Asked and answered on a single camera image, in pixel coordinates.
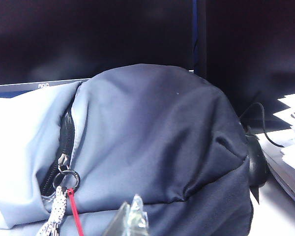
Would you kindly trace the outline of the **right gripper clear left finger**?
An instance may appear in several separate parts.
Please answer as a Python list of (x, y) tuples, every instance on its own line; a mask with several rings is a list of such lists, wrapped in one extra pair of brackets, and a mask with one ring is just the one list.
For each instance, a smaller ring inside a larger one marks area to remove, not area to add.
[(130, 204), (124, 202), (117, 213), (114, 215), (113, 219), (106, 228), (105, 236), (125, 236), (127, 229), (127, 218), (130, 211)]

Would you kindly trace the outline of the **right gripper clear right finger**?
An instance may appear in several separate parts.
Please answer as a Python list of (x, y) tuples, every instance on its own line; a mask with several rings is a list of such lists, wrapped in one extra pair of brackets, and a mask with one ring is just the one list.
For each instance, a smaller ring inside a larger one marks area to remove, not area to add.
[(148, 236), (148, 214), (144, 211), (144, 203), (139, 195), (133, 197), (127, 217), (128, 236)]

